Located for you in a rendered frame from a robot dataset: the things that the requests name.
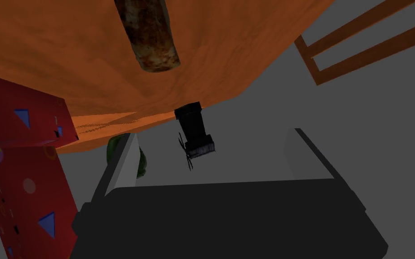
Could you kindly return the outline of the green rounded object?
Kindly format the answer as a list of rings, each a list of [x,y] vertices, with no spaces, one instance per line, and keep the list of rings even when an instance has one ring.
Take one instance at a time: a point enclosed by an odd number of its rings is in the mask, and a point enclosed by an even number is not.
[[[107,144],[107,150],[106,150],[106,161],[109,163],[115,153],[115,150],[117,148],[117,145],[121,138],[124,136],[124,134],[116,135],[110,138]],[[141,148],[140,150],[140,161],[139,166],[137,170],[137,179],[142,178],[146,174],[146,167],[147,167],[147,159],[146,156]]]

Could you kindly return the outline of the brown wooden chair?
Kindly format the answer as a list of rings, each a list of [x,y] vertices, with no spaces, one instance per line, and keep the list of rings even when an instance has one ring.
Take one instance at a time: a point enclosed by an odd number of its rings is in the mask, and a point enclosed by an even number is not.
[[[294,44],[316,85],[324,84],[325,82],[414,47],[415,27],[340,61],[337,64],[325,68],[324,70],[319,70],[314,60],[315,56],[358,34],[362,30],[392,16],[413,3],[415,3],[415,0],[384,0],[384,2],[369,9],[362,15],[349,21],[311,45],[307,45],[303,37],[299,36],[294,41]]]

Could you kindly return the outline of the red box with blue triangles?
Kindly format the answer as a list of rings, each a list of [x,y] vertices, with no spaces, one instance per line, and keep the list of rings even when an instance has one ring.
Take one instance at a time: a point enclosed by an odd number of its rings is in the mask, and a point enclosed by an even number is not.
[[[70,259],[77,207],[56,150],[77,140],[64,99],[0,78],[0,238],[8,259]]]

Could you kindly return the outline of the orange wooden table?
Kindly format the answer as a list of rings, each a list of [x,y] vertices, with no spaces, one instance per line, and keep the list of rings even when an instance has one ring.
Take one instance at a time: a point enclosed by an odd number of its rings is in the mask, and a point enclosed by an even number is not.
[[[0,78],[64,98],[86,151],[238,96],[334,1],[166,0],[181,65],[148,73],[113,0],[0,0]]]

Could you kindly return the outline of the brown rusty cylinder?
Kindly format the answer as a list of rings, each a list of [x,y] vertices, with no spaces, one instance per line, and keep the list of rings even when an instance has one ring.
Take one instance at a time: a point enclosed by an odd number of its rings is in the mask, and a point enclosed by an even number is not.
[[[165,0],[114,0],[136,60],[146,72],[180,66]]]

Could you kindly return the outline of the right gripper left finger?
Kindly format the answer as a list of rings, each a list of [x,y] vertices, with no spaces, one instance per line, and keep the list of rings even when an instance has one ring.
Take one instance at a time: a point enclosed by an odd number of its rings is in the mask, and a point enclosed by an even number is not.
[[[137,135],[125,133],[111,161],[107,163],[91,201],[98,202],[116,188],[134,187],[139,161],[140,150]]]

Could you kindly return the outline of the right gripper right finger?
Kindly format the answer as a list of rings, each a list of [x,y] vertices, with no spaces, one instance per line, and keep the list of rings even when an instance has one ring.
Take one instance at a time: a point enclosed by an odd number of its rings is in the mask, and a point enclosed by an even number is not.
[[[352,189],[300,128],[290,128],[284,157],[292,179],[283,182],[288,192],[350,192]]]

